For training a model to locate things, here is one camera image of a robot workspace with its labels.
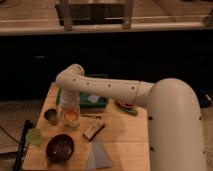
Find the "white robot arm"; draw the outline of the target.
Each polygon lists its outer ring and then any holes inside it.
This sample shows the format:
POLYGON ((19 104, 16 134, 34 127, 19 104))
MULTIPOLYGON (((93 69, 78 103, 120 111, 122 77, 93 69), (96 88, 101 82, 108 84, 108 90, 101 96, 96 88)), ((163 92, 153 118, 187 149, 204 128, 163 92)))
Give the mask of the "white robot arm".
POLYGON ((72 64, 56 76, 56 85, 66 105, 85 92, 146 108, 150 171, 207 171, 200 105, 184 81, 94 78, 72 64))

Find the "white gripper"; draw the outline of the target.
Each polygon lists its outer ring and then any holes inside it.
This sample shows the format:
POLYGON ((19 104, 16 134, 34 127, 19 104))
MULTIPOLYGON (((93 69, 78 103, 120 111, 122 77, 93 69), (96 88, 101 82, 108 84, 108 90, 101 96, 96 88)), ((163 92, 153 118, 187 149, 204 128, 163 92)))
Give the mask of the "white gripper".
POLYGON ((80 104, 79 93, 75 91, 62 90, 60 93, 59 105, 62 108, 77 108, 80 104))

